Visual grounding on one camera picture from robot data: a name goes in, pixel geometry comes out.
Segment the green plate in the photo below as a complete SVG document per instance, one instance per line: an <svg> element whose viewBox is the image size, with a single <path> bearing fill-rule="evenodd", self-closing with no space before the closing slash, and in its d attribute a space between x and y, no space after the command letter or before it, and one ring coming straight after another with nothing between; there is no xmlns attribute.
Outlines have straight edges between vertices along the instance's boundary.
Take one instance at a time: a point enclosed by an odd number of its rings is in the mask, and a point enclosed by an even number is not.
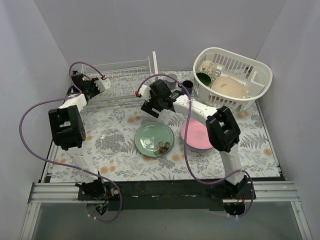
<svg viewBox="0 0 320 240"><path fill-rule="evenodd" d="M149 158L168 154L175 143L175 136L169 126L162 122L148 122L136 131L134 143L137 150Z"/></svg>

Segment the white wire dish rack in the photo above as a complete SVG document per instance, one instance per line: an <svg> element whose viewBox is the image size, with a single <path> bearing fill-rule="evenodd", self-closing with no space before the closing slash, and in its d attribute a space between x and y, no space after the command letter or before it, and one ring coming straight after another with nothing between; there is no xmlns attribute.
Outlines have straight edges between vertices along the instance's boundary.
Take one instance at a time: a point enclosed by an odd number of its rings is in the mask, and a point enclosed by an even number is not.
<svg viewBox="0 0 320 240"><path fill-rule="evenodd" d="M98 72L110 79L112 86L93 97L90 105L110 104L121 100L137 100L136 90L143 80L155 75L153 54L146 59L124 61L95 66L97 70L82 65L81 72L90 78L100 77Z"/></svg>

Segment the clear glass plate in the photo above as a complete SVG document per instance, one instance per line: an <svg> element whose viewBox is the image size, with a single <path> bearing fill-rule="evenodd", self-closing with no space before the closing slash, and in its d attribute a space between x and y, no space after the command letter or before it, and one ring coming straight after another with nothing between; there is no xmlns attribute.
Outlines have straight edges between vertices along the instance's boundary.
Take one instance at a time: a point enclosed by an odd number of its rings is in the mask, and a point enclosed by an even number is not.
<svg viewBox="0 0 320 240"><path fill-rule="evenodd" d="M123 133L116 128L109 128L101 132L95 141L95 147L104 155L116 154L123 149L125 138Z"/></svg>

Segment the pink plate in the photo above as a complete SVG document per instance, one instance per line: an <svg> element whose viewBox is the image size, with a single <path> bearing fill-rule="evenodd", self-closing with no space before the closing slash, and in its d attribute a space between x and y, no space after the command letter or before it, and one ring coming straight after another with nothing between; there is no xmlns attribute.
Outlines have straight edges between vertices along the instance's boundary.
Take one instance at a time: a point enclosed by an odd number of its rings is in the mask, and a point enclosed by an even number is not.
<svg viewBox="0 0 320 240"><path fill-rule="evenodd" d="M213 148L205 125L191 118L187 129L187 145L197 149Z"/></svg>

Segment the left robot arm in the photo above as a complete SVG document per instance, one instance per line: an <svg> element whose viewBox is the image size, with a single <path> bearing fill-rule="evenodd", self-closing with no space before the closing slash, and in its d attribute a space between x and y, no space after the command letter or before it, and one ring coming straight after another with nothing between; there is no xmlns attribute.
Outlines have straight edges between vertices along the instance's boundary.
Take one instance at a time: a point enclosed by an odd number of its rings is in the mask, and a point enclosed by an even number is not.
<svg viewBox="0 0 320 240"><path fill-rule="evenodd" d="M74 83L68 90L71 98L48 112L52 138L55 145L61 147L71 158L72 164L80 170L81 183L76 186L85 195L101 200L107 191L103 180L98 177L99 171L83 148L87 136L80 112L89 100L103 93L112 84L106 77L89 78L78 71L72 72L71 79Z"/></svg>

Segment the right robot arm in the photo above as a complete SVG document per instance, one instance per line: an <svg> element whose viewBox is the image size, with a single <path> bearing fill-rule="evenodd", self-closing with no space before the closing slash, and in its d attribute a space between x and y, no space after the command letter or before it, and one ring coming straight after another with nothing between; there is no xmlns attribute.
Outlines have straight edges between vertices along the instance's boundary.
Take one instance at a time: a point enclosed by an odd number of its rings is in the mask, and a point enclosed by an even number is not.
<svg viewBox="0 0 320 240"><path fill-rule="evenodd" d="M171 91L162 79L150 85L142 83L135 95L144 99L141 110L156 118L163 110L186 115L186 132L190 128L190 119L197 120L205 126L210 144L220 154L224 177L207 182L193 175L195 181L212 186L224 183L227 195L232 199L240 196L254 198L253 180L248 172L242 169L239 156L241 130L228 107L215 108L200 103L191 97L187 89Z"/></svg>

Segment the cream leaf-shaped dish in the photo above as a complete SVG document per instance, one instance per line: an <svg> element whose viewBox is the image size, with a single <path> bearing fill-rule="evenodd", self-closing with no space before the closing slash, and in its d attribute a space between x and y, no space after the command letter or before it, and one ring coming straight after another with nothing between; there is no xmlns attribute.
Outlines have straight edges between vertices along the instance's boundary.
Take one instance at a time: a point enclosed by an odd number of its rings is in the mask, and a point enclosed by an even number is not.
<svg viewBox="0 0 320 240"><path fill-rule="evenodd" d="M248 93L245 87L240 82L229 76L219 76L214 80L211 89L221 95L232 98L248 98Z"/></svg>

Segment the grey mug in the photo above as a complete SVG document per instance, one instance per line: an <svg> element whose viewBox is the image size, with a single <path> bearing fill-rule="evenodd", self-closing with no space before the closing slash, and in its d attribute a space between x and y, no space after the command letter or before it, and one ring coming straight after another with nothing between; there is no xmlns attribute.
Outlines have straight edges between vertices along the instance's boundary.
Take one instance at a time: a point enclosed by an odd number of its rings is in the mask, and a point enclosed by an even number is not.
<svg viewBox="0 0 320 240"><path fill-rule="evenodd" d="M177 76L174 73L169 73L165 77L165 83L170 90L174 90L176 88L176 85L177 85L176 79L177 79Z"/></svg>

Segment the dark blue mug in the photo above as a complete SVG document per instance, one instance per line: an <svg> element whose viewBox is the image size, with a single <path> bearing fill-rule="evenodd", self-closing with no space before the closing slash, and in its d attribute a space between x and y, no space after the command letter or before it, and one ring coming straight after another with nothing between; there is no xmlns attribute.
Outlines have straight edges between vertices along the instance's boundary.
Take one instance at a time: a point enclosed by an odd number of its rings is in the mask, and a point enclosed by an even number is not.
<svg viewBox="0 0 320 240"><path fill-rule="evenodd" d="M181 91L184 94L187 94L187 92L188 92L191 95L193 92L194 84L190 80L185 80L182 83L178 84L178 87L181 89Z"/></svg>

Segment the floral tablecloth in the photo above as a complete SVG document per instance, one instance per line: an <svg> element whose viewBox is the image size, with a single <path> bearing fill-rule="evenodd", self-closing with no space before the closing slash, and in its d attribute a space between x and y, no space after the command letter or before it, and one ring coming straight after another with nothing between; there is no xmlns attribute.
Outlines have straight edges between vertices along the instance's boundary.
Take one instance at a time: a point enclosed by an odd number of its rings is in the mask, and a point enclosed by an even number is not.
<svg viewBox="0 0 320 240"><path fill-rule="evenodd" d="M186 147L181 137L181 127L186 122L182 114L163 111L155 119L141 110L142 101L119 100L112 103L88 104L81 111L86 130L83 147L94 167L113 181L187 180L195 175L199 179L219 179L224 176L222 159L217 150L195 152ZM280 176L277 158L256 104L235 119L240 127L239 156L241 166L253 178ZM135 145L139 127L149 122L162 122L174 133L172 150L159 158L142 155ZM119 129L124 136L124 146L118 153L102 154L95 147L101 132Z"/></svg>

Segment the white cutting board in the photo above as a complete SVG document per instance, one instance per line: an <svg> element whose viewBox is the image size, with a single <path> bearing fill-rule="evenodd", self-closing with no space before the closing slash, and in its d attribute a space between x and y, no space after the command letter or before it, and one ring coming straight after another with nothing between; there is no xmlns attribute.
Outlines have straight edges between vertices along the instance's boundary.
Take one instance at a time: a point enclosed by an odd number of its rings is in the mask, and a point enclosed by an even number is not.
<svg viewBox="0 0 320 240"><path fill-rule="evenodd" d="M154 74L157 75L159 73L159 70L158 70L157 54L155 51L152 52L152 59L153 59Z"/></svg>

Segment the floral mug green inside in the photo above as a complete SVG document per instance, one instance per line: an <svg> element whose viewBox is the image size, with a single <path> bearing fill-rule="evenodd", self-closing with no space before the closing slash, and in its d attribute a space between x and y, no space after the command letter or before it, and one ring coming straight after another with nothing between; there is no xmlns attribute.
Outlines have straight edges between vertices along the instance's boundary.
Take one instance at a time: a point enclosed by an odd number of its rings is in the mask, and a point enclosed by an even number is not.
<svg viewBox="0 0 320 240"><path fill-rule="evenodd" d="M210 86L214 81L216 64L210 60L204 60L196 69L196 76L205 86Z"/></svg>

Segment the white plastic basket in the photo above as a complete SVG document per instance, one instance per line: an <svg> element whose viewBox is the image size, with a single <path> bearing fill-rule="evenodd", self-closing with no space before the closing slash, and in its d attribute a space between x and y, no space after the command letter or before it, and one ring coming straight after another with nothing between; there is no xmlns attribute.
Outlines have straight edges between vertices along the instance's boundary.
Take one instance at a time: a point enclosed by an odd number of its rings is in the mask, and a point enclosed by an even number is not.
<svg viewBox="0 0 320 240"><path fill-rule="evenodd" d="M248 97L235 98L218 93L202 83L197 73L202 71L204 64L208 62L214 64L211 74L212 81L218 77L230 77L245 88ZM220 108L224 105L237 112L247 110L261 98L269 89L273 79L273 73L266 64L219 47L209 47L203 50L196 58L192 71L193 92L198 98L210 107Z"/></svg>

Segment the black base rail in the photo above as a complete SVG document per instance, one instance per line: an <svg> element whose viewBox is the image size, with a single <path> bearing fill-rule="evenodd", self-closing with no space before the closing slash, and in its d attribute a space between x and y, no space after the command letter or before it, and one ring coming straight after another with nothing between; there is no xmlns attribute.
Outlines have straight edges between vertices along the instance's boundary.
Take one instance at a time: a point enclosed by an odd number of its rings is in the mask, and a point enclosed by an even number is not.
<svg viewBox="0 0 320 240"><path fill-rule="evenodd" d="M232 186L227 181L205 185L196 180L120 181L101 178L76 183L79 201L102 203L102 210L224 210L224 200L240 205L253 196L250 182Z"/></svg>

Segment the aluminium frame rail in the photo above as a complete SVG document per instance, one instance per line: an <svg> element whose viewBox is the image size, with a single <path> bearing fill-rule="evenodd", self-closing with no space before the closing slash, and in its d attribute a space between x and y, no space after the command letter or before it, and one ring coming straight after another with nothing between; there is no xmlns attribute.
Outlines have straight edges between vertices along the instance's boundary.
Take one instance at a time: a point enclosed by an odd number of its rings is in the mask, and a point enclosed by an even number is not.
<svg viewBox="0 0 320 240"><path fill-rule="evenodd" d="M74 183L33 183L28 203L87 203L78 193Z"/></svg>

